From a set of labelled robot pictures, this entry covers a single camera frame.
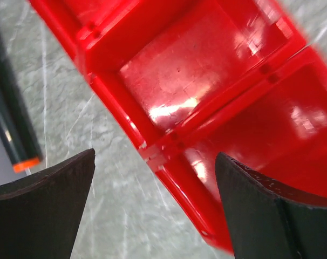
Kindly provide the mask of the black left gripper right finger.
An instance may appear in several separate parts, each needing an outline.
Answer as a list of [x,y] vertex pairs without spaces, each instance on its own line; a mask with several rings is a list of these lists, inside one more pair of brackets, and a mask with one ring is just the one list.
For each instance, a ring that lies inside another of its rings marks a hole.
[[224,153],[215,174],[235,258],[327,258],[327,198]]

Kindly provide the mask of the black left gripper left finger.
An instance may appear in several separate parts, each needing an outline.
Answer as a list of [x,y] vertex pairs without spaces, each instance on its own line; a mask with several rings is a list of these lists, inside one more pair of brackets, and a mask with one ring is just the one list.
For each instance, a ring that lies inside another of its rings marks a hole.
[[70,258],[94,171],[87,149],[0,185],[0,258]]

